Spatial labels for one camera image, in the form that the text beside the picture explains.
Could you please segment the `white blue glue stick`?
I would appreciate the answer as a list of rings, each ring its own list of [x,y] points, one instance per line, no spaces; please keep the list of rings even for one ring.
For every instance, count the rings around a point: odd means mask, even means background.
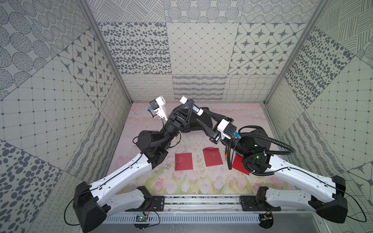
[[[187,102],[189,101],[188,98],[186,98],[185,96],[183,96],[181,99],[180,99],[180,103],[182,104],[186,104]],[[195,113],[196,115],[198,116],[201,116],[204,112],[204,110],[198,106],[196,106],[194,103],[190,103],[187,105],[187,108],[191,109],[193,113]]]

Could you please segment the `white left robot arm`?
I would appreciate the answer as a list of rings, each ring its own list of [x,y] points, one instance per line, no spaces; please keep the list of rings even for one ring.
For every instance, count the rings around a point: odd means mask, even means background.
[[[136,137],[140,152],[130,162],[110,175],[91,184],[77,185],[70,201],[78,226],[84,233],[99,227],[109,215],[123,211],[144,212],[151,207],[152,195],[146,187],[119,195],[118,192],[139,176],[160,165],[168,155],[172,140],[190,125],[192,115],[200,116],[204,110],[195,105],[192,99],[181,99],[181,105],[167,115],[162,97],[150,103],[153,110],[166,123],[159,131],[141,131]]]

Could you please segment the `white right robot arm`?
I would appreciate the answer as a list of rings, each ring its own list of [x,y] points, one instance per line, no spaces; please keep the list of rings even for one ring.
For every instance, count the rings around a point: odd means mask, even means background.
[[[233,162],[231,154],[236,153],[242,157],[243,168],[250,174],[258,177],[274,176],[278,179],[295,185],[304,191],[296,196],[295,192],[285,195],[275,194],[268,187],[260,187],[256,195],[258,203],[266,205],[270,210],[285,205],[310,209],[328,221],[344,223],[348,214],[348,203],[345,198],[346,182],[340,176],[323,177],[305,169],[299,168],[285,160],[282,155],[293,155],[295,149],[277,139],[269,137],[265,130],[256,125],[246,128],[244,132],[233,125],[233,119],[213,113],[207,109],[193,107],[193,112],[198,116],[207,114],[216,121],[214,127],[196,121],[209,137],[210,141],[227,146],[228,168]]]

